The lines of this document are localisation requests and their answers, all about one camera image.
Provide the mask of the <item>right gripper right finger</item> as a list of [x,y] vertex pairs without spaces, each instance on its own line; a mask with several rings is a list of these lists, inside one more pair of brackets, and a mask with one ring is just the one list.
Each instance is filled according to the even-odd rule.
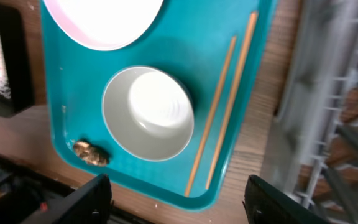
[[250,175],[242,202],[249,223],[319,224],[315,215],[257,175]]

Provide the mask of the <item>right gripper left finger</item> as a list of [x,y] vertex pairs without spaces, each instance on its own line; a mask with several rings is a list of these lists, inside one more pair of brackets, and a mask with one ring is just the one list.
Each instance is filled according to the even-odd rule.
[[107,223],[111,213],[111,199],[109,177],[101,174],[61,199],[46,212],[33,214],[23,222],[34,224]]

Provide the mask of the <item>grey bowl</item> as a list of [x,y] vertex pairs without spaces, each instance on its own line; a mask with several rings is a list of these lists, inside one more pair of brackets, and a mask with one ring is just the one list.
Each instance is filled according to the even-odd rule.
[[101,111],[114,141],[145,161],[173,159],[194,133],[190,92],[181,81],[155,67],[134,65],[115,73],[104,87]]

